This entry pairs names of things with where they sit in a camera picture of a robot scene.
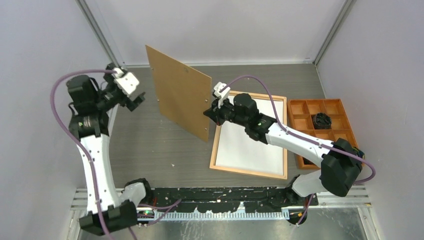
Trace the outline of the brown fibreboard backing board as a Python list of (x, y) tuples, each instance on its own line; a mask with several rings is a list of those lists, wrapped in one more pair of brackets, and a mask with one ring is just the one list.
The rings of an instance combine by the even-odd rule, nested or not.
[(207, 142), (212, 78), (151, 46), (145, 46), (160, 113)]

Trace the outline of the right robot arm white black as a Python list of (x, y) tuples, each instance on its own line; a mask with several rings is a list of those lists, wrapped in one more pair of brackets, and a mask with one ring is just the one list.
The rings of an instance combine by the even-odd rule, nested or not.
[(248, 93), (239, 93), (233, 99), (215, 98), (203, 115), (217, 126), (238, 125), (253, 141), (306, 157), (320, 168), (293, 177), (282, 191), (287, 204), (299, 205), (306, 197), (321, 192), (345, 197), (354, 184), (359, 184), (363, 159), (347, 140), (330, 141), (307, 135), (281, 123), (277, 111), (269, 116), (260, 110)]

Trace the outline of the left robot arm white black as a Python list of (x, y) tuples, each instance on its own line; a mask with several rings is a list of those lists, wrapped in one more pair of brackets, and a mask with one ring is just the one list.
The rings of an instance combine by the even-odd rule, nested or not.
[(110, 163), (108, 112), (115, 106), (134, 111), (145, 100), (143, 93), (130, 98), (139, 82), (114, 63), (107, 65), (103, 78), (107, 83), (104, 89), (87, 74), (80, 73), (66, 82), (72, 99), (68, 130), (77, 140), (87, 189), (87, 214), (79, 219), (79, 225), (96, 236), (137, 225), (137, 207), (148, 207), (154, 199), (145, 178), (129, 181), (117, 192)]

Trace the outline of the orange compartment tray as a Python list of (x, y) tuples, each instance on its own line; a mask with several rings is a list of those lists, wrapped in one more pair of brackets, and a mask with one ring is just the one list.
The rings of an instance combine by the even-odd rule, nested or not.
[[(287, 107), (291, 128), (333, 142), (344, 139), (350, 143), (358, 156), (364, 157), (365, 154), (358, 148), (340, 99), (291, 99), (288, 101)], [(312, 116), (317, 113), (325, 113), (331, 117), (331, 129), (314, 129)]]

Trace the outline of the aluminium left side rail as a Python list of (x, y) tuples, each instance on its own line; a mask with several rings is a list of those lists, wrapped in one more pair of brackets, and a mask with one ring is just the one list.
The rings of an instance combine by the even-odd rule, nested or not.
[[(127, 70), (125, 69), (125, 68), (122, 68), (122, 67), (120, 67), (120, 66), (118, 66), (118, 65), (114, 65), (114, 64), (110, 64), (110, 65), (108, 65), (107, 67), (106, 67), (106, 70), (111, 70), (111, 71), (113, 71), (113, 69), (114, 68), (121, 68), (121, 69), (123, 69), (125, 72), (127, 72)], [(114, 78), (113, 78), (113, 76), (112, 76), (112, 74), (114, 73), (114, 71), (112, 72), (112, 73), (106, 73), (104, 76), (103, 76), (103, 78), (104, 78), (104, 80), (105, 80), (105, 82), (106, 82), (106, 84), (105, 84), (105, 87), (104, 87), (104, 91), (106, 92), (106, 87), (108, 86), (108, 85), (115, 85), (116, 87), (118, 87), (117, 85), (116, 85), (116, 83), (114, 82)], [(107, 110), (107, 114), (108, 114), (108, 116), (109, 116), (109, 120), (108, 120), (108, 132), (109, 132), (109, 135), (111, 136), (112, 135), (112, 132), (113, 132), (113, 128), (114, 128), (114, 123), (115, 123), (115, 120), (116, 120), (116, 115), (117, 115), (117, 110), (118, 110), (118, 107), (119, 107), (119, 105), (116, 105), (115, 107), (113, 107), (112, 109), (110, 109), (110, 110)]]

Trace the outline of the aluminium rail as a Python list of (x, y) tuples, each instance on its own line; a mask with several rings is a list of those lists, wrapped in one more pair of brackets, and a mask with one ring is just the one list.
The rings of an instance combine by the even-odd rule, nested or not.
[[(363, 185), (356, 185), (345, 197), (336, 196), (328, 191), (317, 194), (318, 206), (313, 208), (371, 208), (371, 200)], [(88, 203), (88, 191), (86, 188), (77, 188), (70, 206), (71, 210), (86, 210)]]
[[(125, 72), (127, 72), (127, 70), (125, 69), (125, 68), (122, 68), (122, 67), (120, 67), (120, 66), (118, 66), (118, 65), (114, 65), (114, 64), (110, 64), (110, 65), (108, 65), (107, 67), (106, 67), (106, 70), (111, 70), (111, 71), (113, 71), (113, 69), (114, 68), (121, 68), (121, 69), (123, 69)], [(104, 91), (106, 92), (106, 87), (108, 86), (108, 85), (115, 85), (116, 87), (118, 87), (117, 85), (116, 85), (116, 83), (114, 82), (114, 78), (113, 78), (113, 76), (112, 76), (112, 74), (114, 73), (114, 71), (112, 72), (112, 73), (106, 73), (104, 76), (103, 76), (103, 78), (104, 78), (104, 80), (105, 80), (105, 82), (106, 82), (106, 84), (105, 84), (105, 87), (104, 87)], [(110, 110), (107, 110), (107, 114), (108, 114), (108, 116), (109, 116), (109, 120), (108, 120), (108, 132), (109, 132), (109, 135), (111, 136), (112, 135), (112, 132), (113, 132), (113, 128), (114, 128), (114, 123), (115, 123), (115, 120), (116, 120), (116, 115), (117, 115), (117, 110), (118, 110), (118, 107), (119, 107), (119, 105), (116, 105), (115, 107), (113, 107), (112, 109), (110, 109)]]

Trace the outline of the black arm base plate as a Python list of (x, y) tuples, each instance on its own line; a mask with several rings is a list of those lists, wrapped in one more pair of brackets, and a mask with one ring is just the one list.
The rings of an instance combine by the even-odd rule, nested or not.
[(161, 212), (180, 200), (172, 210), (178, 213), (234, 213), (244, 206), (247, 213), (276, 213), (281, 208), (294, 206), (302, 209), (307, 202), (318, 205), (316, 194), (295, 196), (285, 188), (276, 186), (254, 187), (156, 187), (147, 191), (142, 204), (154, 206)]

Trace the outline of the aluminium front rail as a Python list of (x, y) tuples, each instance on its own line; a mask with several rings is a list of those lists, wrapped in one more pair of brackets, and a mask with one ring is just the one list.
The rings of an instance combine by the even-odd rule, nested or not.
[[(363, 185), (356, 185), (345, 197), (336, 196), (328, 191), (317, 194), (318, 206), (313, 208), (371, 208), (371, 200)], [(86, 210), (88, 203), (88, 191), (86, 188), (77, 188), (70, 206), (71, 210)]]

